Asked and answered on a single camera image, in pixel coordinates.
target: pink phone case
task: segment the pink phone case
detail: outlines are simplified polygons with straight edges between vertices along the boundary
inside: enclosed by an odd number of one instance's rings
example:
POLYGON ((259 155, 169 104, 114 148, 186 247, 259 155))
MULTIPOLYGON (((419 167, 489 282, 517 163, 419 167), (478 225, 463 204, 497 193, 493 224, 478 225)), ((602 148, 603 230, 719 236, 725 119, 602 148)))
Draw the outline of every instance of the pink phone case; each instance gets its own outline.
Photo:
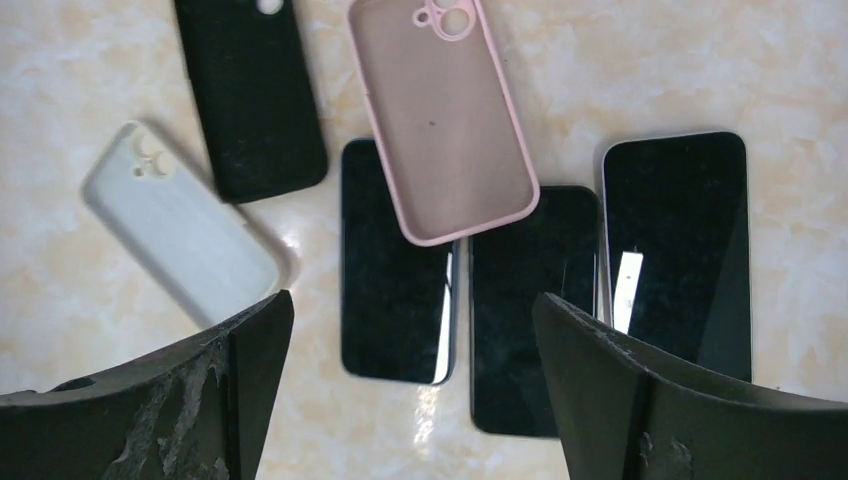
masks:
POLYGON ((529 215, 539 183, 480 0, 353 0, 348 22, 404 236, 437 245, 529 215), (451 10, 469 25, 454 36, 451 10))

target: marble surface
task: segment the marble surface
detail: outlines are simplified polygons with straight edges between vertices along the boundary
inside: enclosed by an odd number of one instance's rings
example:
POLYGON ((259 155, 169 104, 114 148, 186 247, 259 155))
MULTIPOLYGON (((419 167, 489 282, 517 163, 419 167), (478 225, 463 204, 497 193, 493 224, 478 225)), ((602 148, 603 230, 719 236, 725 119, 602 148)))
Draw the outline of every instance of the marble surface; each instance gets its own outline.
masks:
MULTIPOLYGON (((299 265, 260 478, 565 478, 556 442, 473 427, 467 300, 445 385, 342 369, 338 157, 370 128, 347 2, 297 1, 332 165, 317 187, 243 209, 299 265)), ((754 381, 848 401, 848 3, 485 5, 543 182, 594 186, 620 139, 705 128, 745 138, 754 381)), ((45 390, 197 329, 79 200, 109 137, 147 119, 208 166, 167 0, 2 9, 0 392, 45 390)))

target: phone screen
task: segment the phone screen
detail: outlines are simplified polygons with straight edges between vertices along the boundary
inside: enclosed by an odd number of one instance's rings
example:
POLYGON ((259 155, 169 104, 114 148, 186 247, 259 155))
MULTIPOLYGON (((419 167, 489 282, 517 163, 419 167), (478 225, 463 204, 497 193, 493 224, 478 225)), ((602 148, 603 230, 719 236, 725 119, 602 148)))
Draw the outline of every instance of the phone screen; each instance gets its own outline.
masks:
POLYGON ((552 292, 595 314, 599 207, 542 187, 529 217, 471 238, 472 418, 485 432, 556 437, 532 309, 552 292))
POLYGON ((622 143, 604 161, 613 326, 751 381, 745 145, 732 133, 622 143))
POLYGON ((453 244, 415 246, 395 216, 373 140, 342 153, 342 362, 352 374, 447 379, 456 290, 453 244))

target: worn black plastic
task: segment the worn black plastic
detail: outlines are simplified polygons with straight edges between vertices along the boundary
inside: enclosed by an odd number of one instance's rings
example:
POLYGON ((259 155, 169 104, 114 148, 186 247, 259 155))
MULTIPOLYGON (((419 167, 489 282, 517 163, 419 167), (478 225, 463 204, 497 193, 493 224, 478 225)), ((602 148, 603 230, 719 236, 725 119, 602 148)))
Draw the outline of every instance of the worn black plastic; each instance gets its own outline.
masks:
POLYGON ((572 480, 848 478, 848 404, 714 373, 552 294, 533 319, 572 480))
POLYGON ((124 365, 0 396, 0 478, 253 479, 293 320, 280 292, 124 365))
POLYGON ((292 0, 175 0, 185 63, 215 186, 244 203, 318 184, 327 173, 292 0))

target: camera cutout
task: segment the camera cutout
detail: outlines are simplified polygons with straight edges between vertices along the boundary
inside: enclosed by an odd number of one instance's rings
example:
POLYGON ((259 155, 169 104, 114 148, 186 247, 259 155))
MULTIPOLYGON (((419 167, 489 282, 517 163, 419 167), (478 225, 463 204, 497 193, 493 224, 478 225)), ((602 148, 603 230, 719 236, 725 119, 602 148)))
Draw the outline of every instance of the camera cutout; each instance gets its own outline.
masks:
POLYGON ((442 15, 439 27, 449 37, 457 37, 468 30, 471 18, 461 8, 452 8, 442 15))
POLYGON ((412 14, 417 27, 430 26, 439 38, 449 42, 468 36, 476 20, 473 0, 426 0, 424 7, 412 14))
POLYGON ((177 160, 152 135, 136 134, 132 142, 132 150, 138 162, 138 165, 132 168, 134 177, 150 175, 157 179, 165 179, 176 171, 177 160))
POLYGON ((284 0, 256 0, 256 8, 265 15, 274 15, 283 8, 284 0))

